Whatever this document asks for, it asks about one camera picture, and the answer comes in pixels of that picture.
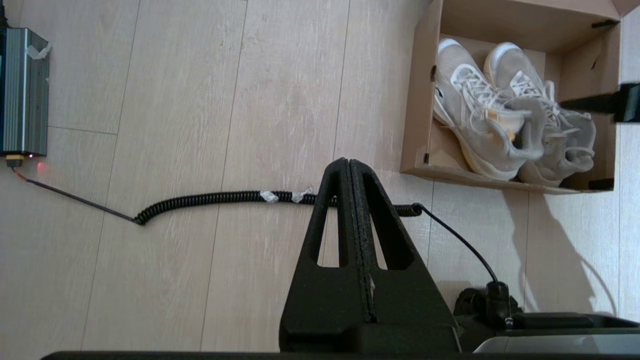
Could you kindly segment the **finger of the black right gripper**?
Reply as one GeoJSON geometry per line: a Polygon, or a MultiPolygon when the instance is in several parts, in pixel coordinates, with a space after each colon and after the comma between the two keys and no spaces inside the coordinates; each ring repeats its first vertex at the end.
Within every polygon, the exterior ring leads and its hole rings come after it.
{"type": "Polygon", "coordinates": [[[594,96],[583,96],[581,98],[574,98],[569,100],[563,100],[561,105],[607,105],[615,102],[617,98],[616,93],[606,93],[594,96]]]}
{"type": "Polygon", "coordinates": [[[615,99],[573,99],[562,101],[559,105],[568,111],[613,115],[617,112],[618,101],[615,99]]]}

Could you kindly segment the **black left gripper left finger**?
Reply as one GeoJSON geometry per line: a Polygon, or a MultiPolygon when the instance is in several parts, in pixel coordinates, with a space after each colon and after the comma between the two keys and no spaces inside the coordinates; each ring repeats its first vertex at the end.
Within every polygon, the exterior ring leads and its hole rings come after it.
{"type": "Polygon", "coordinates": [[[283,353],[339,353],[348,350],[343,334],[371,320],[366,276],[368,256],[362,247],[350,161],[326,167],[295,266],[279,322],[283,353]],[[336,268],[318,264],[330,207],[337,198],[336,268]]]}

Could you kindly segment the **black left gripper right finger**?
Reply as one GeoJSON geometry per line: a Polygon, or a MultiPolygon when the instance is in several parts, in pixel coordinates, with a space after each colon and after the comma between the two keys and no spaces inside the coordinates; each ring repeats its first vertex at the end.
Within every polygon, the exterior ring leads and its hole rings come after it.
{"type": "Polygon", "coordinates": [[[365,321],[455,328],[446,301],[375,171],[353,159],[350,179],[355,260],[365,321]]]}

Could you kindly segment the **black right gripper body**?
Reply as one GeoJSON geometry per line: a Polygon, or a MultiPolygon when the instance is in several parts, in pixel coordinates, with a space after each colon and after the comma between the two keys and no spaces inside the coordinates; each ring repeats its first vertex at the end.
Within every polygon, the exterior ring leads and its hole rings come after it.
{"type": "Polygon", "coordinates": [[[621,84],[614,95],[614,122],[640,123],[640,83],[621,84]]]}

